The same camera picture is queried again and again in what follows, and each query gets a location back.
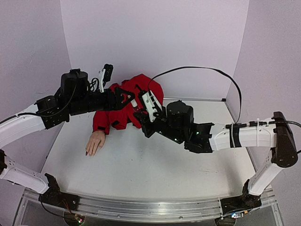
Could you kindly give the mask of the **white nail polish cap brush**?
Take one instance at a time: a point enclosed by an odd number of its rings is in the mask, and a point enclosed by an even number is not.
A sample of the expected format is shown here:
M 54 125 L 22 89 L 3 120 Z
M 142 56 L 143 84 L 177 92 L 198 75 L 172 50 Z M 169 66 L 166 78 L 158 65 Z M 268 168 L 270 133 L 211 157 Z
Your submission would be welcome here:
M 132 104 L 133 108 L 136 108 L 136 107 L 138 106 L 138 104 L 137 104 L 137 102 L 136 102 L 135 99 L 133 99 L 133 100 L 131 101 L 131 104 Z

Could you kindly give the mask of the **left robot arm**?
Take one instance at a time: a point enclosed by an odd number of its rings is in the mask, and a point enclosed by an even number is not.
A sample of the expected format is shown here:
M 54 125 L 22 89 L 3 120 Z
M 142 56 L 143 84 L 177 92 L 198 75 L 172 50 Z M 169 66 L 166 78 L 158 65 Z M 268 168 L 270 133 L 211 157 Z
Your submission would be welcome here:
M 106 64 L 94 81 L 80 69 L 71 69 L 61 76 L 60 87 L 54 95 L 37 100 L 0 122 L 0 147 L 27 147 L 37 150 L 40 142 L 25 144 L 26 138 L 37 138 L 47 130 L 54 130 L 69 122 L 74 115 L 99 111 L 118 111 L 124 109 L 135 98 L 135 94 L 123 88 L 105 88 L 110 81 L 113 66 Z

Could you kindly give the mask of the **red nail polish bottle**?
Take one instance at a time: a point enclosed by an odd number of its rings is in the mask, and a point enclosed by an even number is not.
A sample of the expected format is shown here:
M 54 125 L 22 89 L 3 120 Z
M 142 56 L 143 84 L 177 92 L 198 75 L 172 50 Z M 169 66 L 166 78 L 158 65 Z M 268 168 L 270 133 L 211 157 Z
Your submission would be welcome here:
M 141 113 L 141 110 L 140 110 L 140 108 L 137 106 L 137 107 L 134 107 L 134 112 L 135 112 L 135 113 Z

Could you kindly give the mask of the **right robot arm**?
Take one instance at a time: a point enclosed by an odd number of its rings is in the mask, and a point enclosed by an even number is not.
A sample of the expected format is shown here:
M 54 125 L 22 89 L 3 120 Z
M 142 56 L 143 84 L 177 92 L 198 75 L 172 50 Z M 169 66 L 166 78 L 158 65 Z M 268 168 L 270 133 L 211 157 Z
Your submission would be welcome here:
M 246 187 L 249 195 L 260 196 L 277 174 L 293 166 L 298 160 L 293 133 L 281 112 L 271 119 L 247 123 L 194 123 L 193 108 L 182 101 L 171 102 L 167 107 L 146 103 L 134 117 L 142 126 L 144 135 L 154 133 L 178 143 L 193 153 L 212 153 L 225 149 L 263 146 L 270 151 Z

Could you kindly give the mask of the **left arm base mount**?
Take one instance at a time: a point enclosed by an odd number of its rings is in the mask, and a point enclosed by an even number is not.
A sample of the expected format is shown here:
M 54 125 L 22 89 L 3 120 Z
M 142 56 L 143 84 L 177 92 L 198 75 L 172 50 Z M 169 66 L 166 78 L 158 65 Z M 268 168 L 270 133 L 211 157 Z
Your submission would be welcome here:
M 43 204 L 68 208 L 69 210 L 77 210 L 80 200 L 79 196 L 62 192 L 54 176 L 47 173 L 45 176 L 48 179 L 48 189 L 45 193 L 40 194 L 39 201 Z

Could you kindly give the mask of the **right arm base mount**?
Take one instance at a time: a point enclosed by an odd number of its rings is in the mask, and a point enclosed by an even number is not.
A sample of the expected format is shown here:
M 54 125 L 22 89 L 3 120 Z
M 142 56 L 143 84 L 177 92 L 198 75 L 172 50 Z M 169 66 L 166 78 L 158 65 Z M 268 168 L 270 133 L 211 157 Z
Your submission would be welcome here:
M 220 200 L 222 216 L 231 216 L 232 214 L 238 215 L 240 213 L 244 213 L 245 211 L 251 211 L 261 207 L 261 194 L 263 193 L 265 187 L 259 187 L 260 189 L 255 193 L 250 192 L 248 188 L 249 182 L 249 179 L 245 182 L 241 195 L 223 198 Z

